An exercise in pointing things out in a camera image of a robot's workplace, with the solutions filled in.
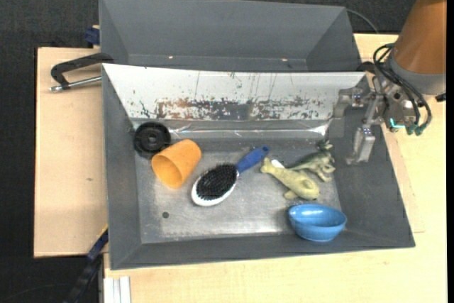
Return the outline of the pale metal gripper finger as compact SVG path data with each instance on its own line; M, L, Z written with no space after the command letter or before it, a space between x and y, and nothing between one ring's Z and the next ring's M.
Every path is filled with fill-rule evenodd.
M345 116L345 110L352 108L364 107L370 100L371 91L366 87L351 87L341 89L338 93L337 102L333 108L333 118L342 118Z
M368 162L375 143L375 135L370 126L361 126L353 137L352 153L346 158L348 165Z

